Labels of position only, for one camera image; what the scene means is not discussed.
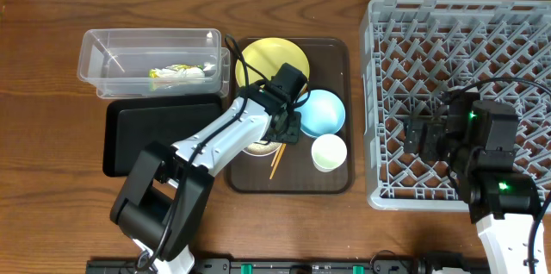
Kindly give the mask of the blue bowl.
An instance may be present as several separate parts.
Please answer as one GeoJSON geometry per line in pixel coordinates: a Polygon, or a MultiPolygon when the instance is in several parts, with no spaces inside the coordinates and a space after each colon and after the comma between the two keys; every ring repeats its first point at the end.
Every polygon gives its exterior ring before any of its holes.
{"type": "Polygon", "coordinates": [[[328,90],[311,90],[303,94],[296,109],[300,113],[300,130],[311,138],[336,134],[344,125],[346,111],[342,100],[328,90]]]}

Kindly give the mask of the yellow-green snack wrapper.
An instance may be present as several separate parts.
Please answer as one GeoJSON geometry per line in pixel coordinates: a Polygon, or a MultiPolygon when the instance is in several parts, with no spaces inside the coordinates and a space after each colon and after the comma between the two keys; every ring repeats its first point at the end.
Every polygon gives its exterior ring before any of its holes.
{"type": "Polygon", "coordinates": [[[153,68],[148,73],[150,89],[157,90],[161,88],[170,88],[175,85],[183,84],[185,78],[203,78],[205,72],[203,65],[169,65],[165,68],[153,68]]]}

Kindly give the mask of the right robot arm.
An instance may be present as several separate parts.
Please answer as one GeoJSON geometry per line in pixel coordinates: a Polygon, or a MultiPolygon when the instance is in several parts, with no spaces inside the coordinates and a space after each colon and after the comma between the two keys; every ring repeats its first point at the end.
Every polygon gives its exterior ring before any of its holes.
{"type": "Polygon", "coordinates": [[[515,171],[520,123],[513,106],[482,98],[483,81],[444,92],[443,119],[404,121],[406,153],[445,162],[447,176],[468,205],[492,273],[545,273],[543,217],[550,201],[535,181],[515,171]]]}

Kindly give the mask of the white cup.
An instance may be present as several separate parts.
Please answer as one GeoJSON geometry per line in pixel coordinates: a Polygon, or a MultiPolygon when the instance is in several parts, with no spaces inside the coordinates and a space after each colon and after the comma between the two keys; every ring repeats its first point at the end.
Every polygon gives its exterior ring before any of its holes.
{"type": "Polygon", "coordinates": [[[346,160],[347,146],[339,136],[324,134],[313,142],[311,155],[314,167],[318,171],[330,172],[346,160]]]}

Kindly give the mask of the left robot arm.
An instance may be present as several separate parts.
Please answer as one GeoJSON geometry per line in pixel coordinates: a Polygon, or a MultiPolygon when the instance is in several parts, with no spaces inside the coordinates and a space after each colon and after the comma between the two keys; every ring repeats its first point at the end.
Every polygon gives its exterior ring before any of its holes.
{"type": "Polygon", "coordinates": [[[310,96],[307,76],[283,63],[271,78],[249,79],[230,108],[198,133],[139,154],[110,220],[141,249],[133,273],[188,273],[194,238],[218,173],[260,140],[295,144],[297,108],[310,96]]]}

